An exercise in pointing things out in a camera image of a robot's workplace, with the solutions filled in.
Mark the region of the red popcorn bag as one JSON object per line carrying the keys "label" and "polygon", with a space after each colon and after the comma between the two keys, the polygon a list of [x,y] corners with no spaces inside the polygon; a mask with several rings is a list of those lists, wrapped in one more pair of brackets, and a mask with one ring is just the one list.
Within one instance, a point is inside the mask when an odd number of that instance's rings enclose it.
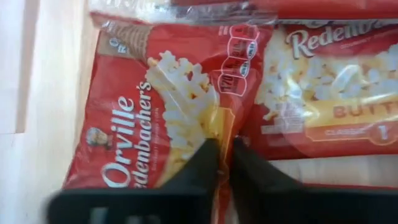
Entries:
{"label": "red popcorn bag", "polygon": [[226,224],[233,139],[254,104],[273,27],[93,21],[101,30],[63,186],[159,188],[213,139],[219,174],[210,223]]}
{"label": "red popcorn bag", "polygon": [[279,24],[240,135],[269,160],[398,154],[398,24]]}
{"label": "red popcorn bag", "polygon": [[87,0],[91,16],[145,24],[380,21],[398,24],[398,0]]}

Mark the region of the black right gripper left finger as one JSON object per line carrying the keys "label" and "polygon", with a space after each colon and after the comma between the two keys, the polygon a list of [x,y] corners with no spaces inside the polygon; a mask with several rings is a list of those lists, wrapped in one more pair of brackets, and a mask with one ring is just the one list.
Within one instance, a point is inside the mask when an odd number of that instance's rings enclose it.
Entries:
{"label": "black right gripper left finger", "polygon": [[160,190],[171,192],[213,192],[218,180],[220,147],[206,139],[197,152]]}

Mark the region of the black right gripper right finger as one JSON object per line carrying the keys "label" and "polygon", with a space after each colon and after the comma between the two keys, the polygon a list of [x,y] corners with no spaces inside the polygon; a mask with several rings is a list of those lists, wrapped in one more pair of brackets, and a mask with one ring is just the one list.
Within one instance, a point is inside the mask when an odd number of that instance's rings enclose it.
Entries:
{"label": "black right gripper right finger", "polygon": [[233,142],[232,158],[230,183],[233,189],[255,187],[260,191],[281,192],[305,188],[303,183],[283,173],[245,145],[241,138]]}

